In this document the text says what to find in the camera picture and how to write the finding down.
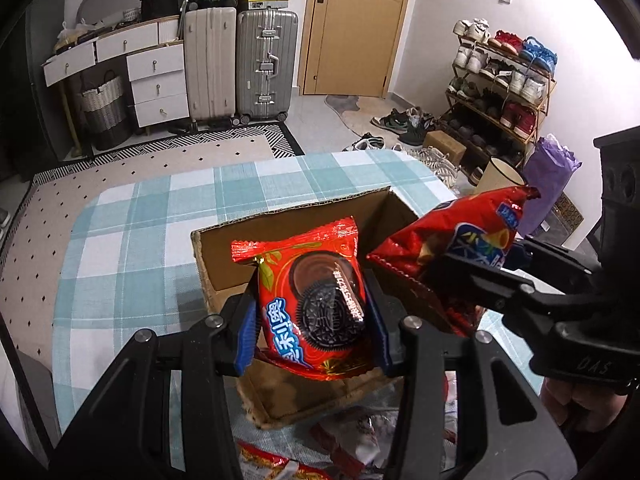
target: silver suitcase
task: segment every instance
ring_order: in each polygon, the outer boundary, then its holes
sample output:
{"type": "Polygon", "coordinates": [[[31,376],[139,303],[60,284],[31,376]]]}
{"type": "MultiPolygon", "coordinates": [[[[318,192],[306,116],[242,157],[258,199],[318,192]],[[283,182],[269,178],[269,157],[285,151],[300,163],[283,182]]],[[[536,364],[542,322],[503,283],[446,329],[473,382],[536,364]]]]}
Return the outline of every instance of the silver suitcase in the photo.
{"type": "Polygon", "coordinates": [[[235,63],[236,10],[220,7],[187,12],[184,64],[191,119],[205,121],[236,113],[235,63]]]}
{"type": "Polygon", "coordinates": [[[298,16],[291,10],[246,10],[238,15],[236,102],[242,124],[287,118],[297,36],[298,16]]]}

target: red shoe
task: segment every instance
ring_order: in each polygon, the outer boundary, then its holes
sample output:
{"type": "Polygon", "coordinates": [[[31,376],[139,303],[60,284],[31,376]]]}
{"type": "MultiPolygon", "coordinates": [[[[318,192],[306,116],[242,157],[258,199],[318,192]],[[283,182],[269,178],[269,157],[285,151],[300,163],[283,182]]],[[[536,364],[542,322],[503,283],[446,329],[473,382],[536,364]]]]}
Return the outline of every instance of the red shoe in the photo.
{"type": "Polygon", "coordinates": [[[520,108],[521,106],[518,103],[513,101],[509,101],[504,105],[504,110],[502,111],[502,117],[500,118],[500,123],[506,126],[507,128],[513,128],[515,124],[520,120],[520,108]]]}
{"type": "Polygon", "coordinates": [[[502,43],[504,41],[507,41],[508,37],[509,36],[506,32],[504,32],[503,30],[499,30],[498,32],[495,33],[494,38],[489,38],[487,43],[490,44],[491,46],[494,46],[495,48],[502,48],[502,43]]]}
{"type": "Polygon", "coordinates": [[[518,106],[520,107],[520,120],[513,128],[513,131],[523,140],[527,140],[536,128],[536,113],[526,106],[518,106]]]}
{"type": "Polygon", "coordinates": [[[517,37],[515,34],[511,34],[510,32],[505,32],[505,39],[502,40],[501,48],[506,50],[510,54],[517,56],[522,52],[522,40],[517,37]]]}

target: blue shoe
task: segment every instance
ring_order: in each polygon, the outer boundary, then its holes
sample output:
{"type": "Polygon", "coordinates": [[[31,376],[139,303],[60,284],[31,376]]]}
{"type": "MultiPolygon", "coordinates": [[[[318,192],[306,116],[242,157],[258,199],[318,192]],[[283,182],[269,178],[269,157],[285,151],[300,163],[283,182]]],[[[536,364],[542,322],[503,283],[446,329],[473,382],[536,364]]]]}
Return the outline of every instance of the blue shoe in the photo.
{"type": "Polygon", "coordinates": [[[551,52],[548,48],[541,48],[538,51],[536,59],[533,60],[533,64],[539,66],[541,69],[546,70],[554,75],[556,71],[556,64],[558,64],[558,54],[551,52]]]}
{"type": "Polygon", "coordinates": [[[534,59],[536,59],[537,55],[538,55],[538,51],[544,48],[544,45],[542,45],[542,43],[540,43],[536,38],[534,38],[533,36],[529,36],[526,40],[524,40],[524,42],[522,43],[522,51],[520,51],[520,57],[522,59],[525,59],[529,62],[533,61],[534,59]]]}

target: human hand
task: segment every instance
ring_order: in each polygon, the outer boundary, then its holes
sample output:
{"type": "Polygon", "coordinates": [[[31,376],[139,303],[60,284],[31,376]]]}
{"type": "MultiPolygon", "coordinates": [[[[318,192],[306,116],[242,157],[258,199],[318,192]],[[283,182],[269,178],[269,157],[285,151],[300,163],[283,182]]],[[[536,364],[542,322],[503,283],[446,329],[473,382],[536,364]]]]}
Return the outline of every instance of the human hand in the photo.
{"type": "Polygon", "coordinates": [[[595,433],[604,430],[620,414],[626,396],[619,396],[611,388],[593,384],[571,384],[545,378],[540,390],[540,400],[558,426],[568,417],[568,405],[573,401],[589,414],[576,426],[577,431],[595,433]]]}

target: beige bin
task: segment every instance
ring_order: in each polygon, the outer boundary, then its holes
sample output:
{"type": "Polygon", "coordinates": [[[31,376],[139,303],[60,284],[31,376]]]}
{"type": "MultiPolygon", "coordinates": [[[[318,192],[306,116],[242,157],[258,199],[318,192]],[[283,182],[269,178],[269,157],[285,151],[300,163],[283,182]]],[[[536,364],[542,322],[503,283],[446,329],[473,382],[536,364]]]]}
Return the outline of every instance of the beige bin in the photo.
{"type": "Polygon", "coordinates": [[[518,171],[499,158],[492,157],[486,165],[484,174],[478,182],[474,194],[484,193],[492,189],[502,189],[503,187],[522,186],[524,178],[518,171]]]}

